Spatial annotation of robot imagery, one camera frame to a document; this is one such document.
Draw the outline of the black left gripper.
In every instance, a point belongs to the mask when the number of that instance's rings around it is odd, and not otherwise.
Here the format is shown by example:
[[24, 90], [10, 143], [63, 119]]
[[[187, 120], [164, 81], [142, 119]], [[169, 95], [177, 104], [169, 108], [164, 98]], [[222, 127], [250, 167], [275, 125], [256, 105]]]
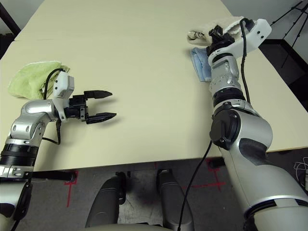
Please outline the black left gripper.
[[86, 121], [86, 124], [101, 123], [112, 119], [116, 113], [97, 113], [96, 115], [88, 115], [87, 99], [103, 99], [113, 94], [104, 90], [84, 91], [84, 95], [74, 95], [69, 98], [68, 106], [64, 108], [64, 114], [67, 118], [76, 118]]

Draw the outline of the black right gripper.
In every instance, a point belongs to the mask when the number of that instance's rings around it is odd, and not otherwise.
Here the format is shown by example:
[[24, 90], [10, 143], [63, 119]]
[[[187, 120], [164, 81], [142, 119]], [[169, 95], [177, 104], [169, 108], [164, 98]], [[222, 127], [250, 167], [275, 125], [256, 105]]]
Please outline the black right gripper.
[[228, 47], [235, 42], [235, 39], [229, 33], [223, 35], [223, 29], [219, 25], [209, 31], [209, 36], [212, 37], [212, 43], [206, 48], [207, 54], [212, 54], [214, 51]]

